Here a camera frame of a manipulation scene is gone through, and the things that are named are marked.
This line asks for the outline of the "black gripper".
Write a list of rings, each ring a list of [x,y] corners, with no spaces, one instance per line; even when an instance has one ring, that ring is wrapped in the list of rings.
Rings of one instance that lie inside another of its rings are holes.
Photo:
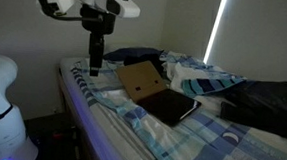
[[[110,35],[113,32],[115,27],[115,16],[100,10],[90,8],[86,4],[82,5],[80,15],[83,18],[83,28],[90,32],[90,76],[98,76],[99,70],[103,63],[103,58],[102,55],[98,56],[95,65],[95,57],[92,54],[103,54],[104,36]]]

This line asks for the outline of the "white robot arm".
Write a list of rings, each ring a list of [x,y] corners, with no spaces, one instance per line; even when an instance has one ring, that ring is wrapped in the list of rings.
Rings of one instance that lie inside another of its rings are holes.
[[[115,19],[135,18],[141,13],[132,0],[38,0],[44,15],[60,21],[75,21],[66,12],[72,5],[82,4],[76,20],[90,32],[89,74],[97,76],[103,63],[104,37],[115,27]],[[16,63],[0,55],[0,160],[35,160],[38,149],[26,133],[17,105],[9,102],[5,92],[18,74]]]

